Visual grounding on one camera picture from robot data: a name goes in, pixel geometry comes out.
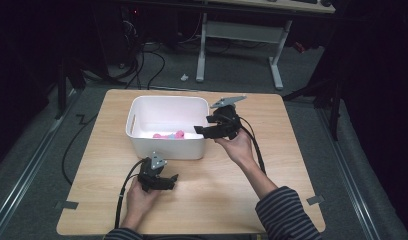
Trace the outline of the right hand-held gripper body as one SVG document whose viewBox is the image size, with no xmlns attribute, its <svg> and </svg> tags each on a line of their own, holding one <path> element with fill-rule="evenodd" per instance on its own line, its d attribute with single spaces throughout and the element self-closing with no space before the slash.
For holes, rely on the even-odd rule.
<svg viewBox="0 0 408 240">
<path fill-rule="evenodd" d="M 211 106 L 213 109 L 212 115 L 218 115 L 222 120 L 220 124 L 214 123 L 214 126 L 218 126 L 222 132 L 221 138 L 228 137 L 232 140 L 237 136 L 237 132 L 242 127 L 242 124 L 236 112 L 235 103 L 244 99 L 245 96 L 222 97 Z"/>
</svg>

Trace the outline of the black metal stand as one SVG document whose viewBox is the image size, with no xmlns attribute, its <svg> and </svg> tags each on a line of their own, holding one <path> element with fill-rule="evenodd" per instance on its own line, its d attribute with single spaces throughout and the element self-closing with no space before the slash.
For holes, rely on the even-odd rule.
<svg viewBox="0 0 408 240">
<path fill-rule="evenodd" d="M 338 140 L 338 119 L 340 117 L 340 100 L 341 100 L 342 82 L 340 80 L 322 80 L 317 83 L 309 84 L 297 91 L 282 97 L 284 101 L 291 101 L 299 96 L 315 96 L 313 106 L 316 109 L 330 109 L 328 129 L 331 137 Z"/>
<path fill-rule="evenodd" d="M 67 109 L 67 82 L 70 82 L 71 86 L 75 90 L 83 90 L 86 86 L 86 82 L 82 73 L 81 62 L 76 58 L 63 58 L 61 64 L 58 66 L 57 119 L 60 119 Z"/>
</svg>

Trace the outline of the person's left hand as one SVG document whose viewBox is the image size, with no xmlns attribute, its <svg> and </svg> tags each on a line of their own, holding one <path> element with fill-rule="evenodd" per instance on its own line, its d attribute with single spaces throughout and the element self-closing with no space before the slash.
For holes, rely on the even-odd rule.
<svg viewBox="0 0 408 240">
<path fill-rule="evenodd" d="M 137 228 L 159 195 L 159 190 L 144 191 L 141 183 L 134 178 L 127 194 L 127 213 L 122 226 L 131 229 Z"/>
</svg>

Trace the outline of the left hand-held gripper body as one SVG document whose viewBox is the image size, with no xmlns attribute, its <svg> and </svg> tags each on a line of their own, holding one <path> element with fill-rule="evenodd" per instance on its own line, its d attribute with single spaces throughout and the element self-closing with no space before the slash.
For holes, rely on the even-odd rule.
<svg viewBox="0 0 408 240">
<path fill-rule="evenodd" d="M 149 190 L 160 190 L 159 185 L 161 178 L 159 174 L 164 169 L 167 161 L 161 158 L 156 152 L 153 152 L 150 157 L 144 159 L 138 175 L 138 181 L 145 192 Z"/>
</svg>

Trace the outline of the person's right hand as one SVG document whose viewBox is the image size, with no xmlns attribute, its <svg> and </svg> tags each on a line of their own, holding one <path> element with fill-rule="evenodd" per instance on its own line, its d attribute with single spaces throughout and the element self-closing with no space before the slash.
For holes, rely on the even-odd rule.
<svg viewBox="0 0 408 240">
<path fill-rule="evenodd" d="M 215 139 L 215 142 L 224 148 L 230 159 L 240 168 L 256 166 L 251 139 L 243 129 L 240 129 L 237 136 L 232 140 L 218 138 Z"/>
</svg>

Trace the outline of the white-legged background desk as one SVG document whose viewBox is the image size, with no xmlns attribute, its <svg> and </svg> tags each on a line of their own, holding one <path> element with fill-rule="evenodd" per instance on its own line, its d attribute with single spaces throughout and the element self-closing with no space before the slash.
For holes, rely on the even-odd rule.
<svg viewBox="0 0 408 240">
<path fill-rule="evenodd" d="M 285 14 L 315 14 L 316 16 L 334 14 L 336 11 L 330 0 L 203 0 L 204 6 L 209 7 L 211 4 L 218 4 L 221 7 L 254 7 L 258 10 L 276 10 Z M 208 20 L 207 14 L 203 13 L 196 81 L 203 82 L 205 79 L 205 48 L 208 38 L 270 43 L 277 46 L 274 55 L 268 58 L 272 79 L 275 88 L 282 90 L 283 82 L 278 61 L 292 23 L 291 17 L 281 20 L 280 23 L 267 24 L 247 23 L 246 20 Z"/>
</svg>

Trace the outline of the metal floor rail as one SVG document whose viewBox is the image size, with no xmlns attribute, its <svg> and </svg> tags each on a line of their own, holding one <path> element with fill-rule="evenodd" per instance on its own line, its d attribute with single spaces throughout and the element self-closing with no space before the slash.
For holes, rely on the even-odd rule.
<svg viewBox="0 0 408 240">
<path fill-rule="evenodd" d="M 57 95 L 52 94 L 51 104 L 34 118 L 0 164 L 0 234 L 5 231 L 44 162 L 68 111 L 81 94 L 82 90 L 70 90 L 64 110 L 57 108 Z"/>
<path fill-rule="evenodd" d="M 324 132 L 326 133 L 330 145 L 334 151 L 336 163 L 340 172 L 340 176 L 343 185 L 348 193 L 349 199 L 353 206 L 354 212 L 358 218 L 360 226 L 366 237 L 366 240 L 381 240 L 379 232 L 374 224 L 372 216 L 367 207 L 366 201 L 364 200 L 356 181 L 350 171 L 347 164 L 345 155 L 341 149 L 341 146 L 337 140 L 335 140 L 330 132 L 329 120 L 324 110 L 316 109 L 316 114 L 323 126 Z"/>
</svg>

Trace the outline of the white plastic bin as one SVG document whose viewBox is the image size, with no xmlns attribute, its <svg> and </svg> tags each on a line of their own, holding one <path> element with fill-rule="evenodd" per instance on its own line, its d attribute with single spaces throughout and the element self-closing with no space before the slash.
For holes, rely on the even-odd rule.
<svg viewBox="0 0 408 240">
<path fill-rule="evenodd" d="M 189 96 L 139 96 L 132 102 L 125 132 L 139 158 L 156 152 L 163 159 L 196 160 L 204 156 L 206 140 L 195 126 L 207 127 L 208 102 Z M 155 139 L 153 135 L 175 134 L 184 139 Z"/>
</svg>

